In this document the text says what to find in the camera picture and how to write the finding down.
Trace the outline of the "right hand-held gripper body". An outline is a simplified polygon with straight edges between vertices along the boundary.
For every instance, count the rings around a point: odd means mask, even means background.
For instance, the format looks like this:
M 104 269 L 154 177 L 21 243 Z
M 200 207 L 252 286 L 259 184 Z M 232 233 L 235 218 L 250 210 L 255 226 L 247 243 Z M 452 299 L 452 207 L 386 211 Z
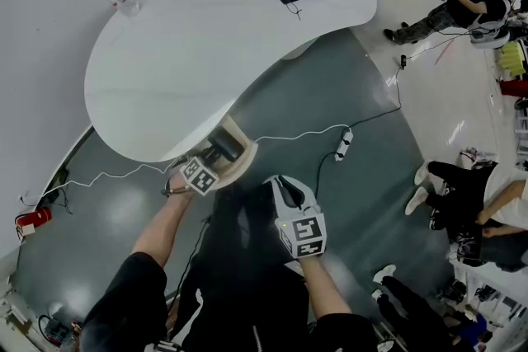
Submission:
M 280 240 L 293 259 L 322 255 L 326 249 L 326 223 L 318 206 L 288 211 L 275 221 Z

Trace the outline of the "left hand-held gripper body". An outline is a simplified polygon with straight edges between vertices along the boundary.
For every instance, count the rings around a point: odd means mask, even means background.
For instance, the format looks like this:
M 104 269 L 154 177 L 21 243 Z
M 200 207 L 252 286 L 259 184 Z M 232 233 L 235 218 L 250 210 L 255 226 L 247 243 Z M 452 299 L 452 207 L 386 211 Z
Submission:
M 199 157 L 192 157 L 180 168 L 180 173 L 186 184 L 202 196 L 212 191 L 219 181 L 219 177 Z

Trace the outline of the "black cylindrical object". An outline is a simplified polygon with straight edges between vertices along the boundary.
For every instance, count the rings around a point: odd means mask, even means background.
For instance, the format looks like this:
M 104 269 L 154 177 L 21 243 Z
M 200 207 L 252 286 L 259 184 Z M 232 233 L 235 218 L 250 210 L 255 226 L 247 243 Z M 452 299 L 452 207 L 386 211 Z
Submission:
M 208 137 L 213 149 L 229 162 L 235 162 L 243 153 L 243 147 L 230 134 Z

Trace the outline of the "wooden drawer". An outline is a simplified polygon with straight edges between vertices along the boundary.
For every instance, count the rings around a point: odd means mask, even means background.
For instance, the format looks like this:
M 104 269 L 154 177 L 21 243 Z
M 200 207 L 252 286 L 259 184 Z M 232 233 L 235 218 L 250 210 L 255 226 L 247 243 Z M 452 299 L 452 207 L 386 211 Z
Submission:
M 240 156 L 230 162 L 227 158 L 220 156 L 209 168 L 219 177 L 212 190 L 220 190 L 233 184 L 251 166 L 258 146 L 238 126 L 230 115 L 226 115 L 216 129 L 225 129 L 243 148 Z

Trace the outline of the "person's right forearm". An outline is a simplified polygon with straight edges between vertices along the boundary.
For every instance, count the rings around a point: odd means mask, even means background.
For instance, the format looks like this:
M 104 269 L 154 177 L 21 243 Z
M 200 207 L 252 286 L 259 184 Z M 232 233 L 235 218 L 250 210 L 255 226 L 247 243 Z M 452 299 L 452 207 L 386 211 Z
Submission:
M 332 314 L 352 314 L 332 277 L 318 256 L 299 258 L 308 287 L 313 314 L 317 320 Z

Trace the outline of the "person's left forearm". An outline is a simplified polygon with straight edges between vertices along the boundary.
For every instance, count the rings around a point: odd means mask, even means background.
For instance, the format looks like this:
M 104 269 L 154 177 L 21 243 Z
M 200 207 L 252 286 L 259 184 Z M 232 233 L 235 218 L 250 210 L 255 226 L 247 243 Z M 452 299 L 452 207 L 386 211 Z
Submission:
M 194 194 L 186 188 L 186 182 L 179 173 L 168 180 L 172 192 L 163 207 L 155 214 L 134 244 L 132 253 L 144 253 L 164 267 L 172 248 L 182 217 L 188 209 Z

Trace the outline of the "white kidney-shaped desk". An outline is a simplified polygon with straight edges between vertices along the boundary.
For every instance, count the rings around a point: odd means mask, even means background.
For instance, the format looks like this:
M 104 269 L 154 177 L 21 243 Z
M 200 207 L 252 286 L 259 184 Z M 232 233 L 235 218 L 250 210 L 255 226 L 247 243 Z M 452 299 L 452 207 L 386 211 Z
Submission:
M 88 61 L 92 126 L 120 155 L 164 162 L 200 143 L 269 67 L 322 35 L 370 21 L 377 0 L 140 0 Z

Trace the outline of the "person's black trousers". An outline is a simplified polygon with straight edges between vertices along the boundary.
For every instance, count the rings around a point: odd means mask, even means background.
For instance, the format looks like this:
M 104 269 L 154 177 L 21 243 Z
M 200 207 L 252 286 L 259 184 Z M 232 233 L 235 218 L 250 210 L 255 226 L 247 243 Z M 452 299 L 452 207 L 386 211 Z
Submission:
M 293 259 L 279 238 L 271 184 L 248 191 L 232 184 L 217 192 L 210 225 L 191 270 L 203 286 L 256 284 L 304 277 L 287 266 Z

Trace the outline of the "white power strip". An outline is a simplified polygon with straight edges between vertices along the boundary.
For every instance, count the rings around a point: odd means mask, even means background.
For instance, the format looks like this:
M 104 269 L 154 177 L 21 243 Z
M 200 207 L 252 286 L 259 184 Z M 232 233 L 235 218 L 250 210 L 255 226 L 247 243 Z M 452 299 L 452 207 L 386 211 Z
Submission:
M 342 133 L 341 141 L 337 146 L 337 150 L 334 153 L 334 160 L 336 162 L 341 162 L 347 154 L 347 151 L 353 140 L 353 133 L 350 128 L 345 129 Z

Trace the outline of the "person's black shirt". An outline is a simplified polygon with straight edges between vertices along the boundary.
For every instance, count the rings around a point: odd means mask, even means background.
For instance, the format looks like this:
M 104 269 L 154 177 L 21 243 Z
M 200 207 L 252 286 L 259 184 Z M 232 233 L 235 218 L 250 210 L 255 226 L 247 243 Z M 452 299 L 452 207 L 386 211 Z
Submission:
M 81 352 L 144 352 L 166 336 L 167 276 L 152 257 L 129 256 L 88 313 Z M 308 327 L 309 292 L 284 267 L 255 279 L 220 279 L 191 270 L 181 291 L 175 330 L 188 317 L 182 352 L 377 352 L 372 324 L 351 313 L 330 313 Z

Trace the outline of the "red fire extinguisher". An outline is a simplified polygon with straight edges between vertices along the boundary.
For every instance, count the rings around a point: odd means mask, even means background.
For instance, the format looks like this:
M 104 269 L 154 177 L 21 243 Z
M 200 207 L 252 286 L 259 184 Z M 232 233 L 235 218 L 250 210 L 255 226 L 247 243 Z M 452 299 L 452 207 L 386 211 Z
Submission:
M 15 227 L 20 237 L 35 233 L 35 230 L 52 219 L 49 208 L 38 208 L 29 213 L 21 214 L 15 218 Z

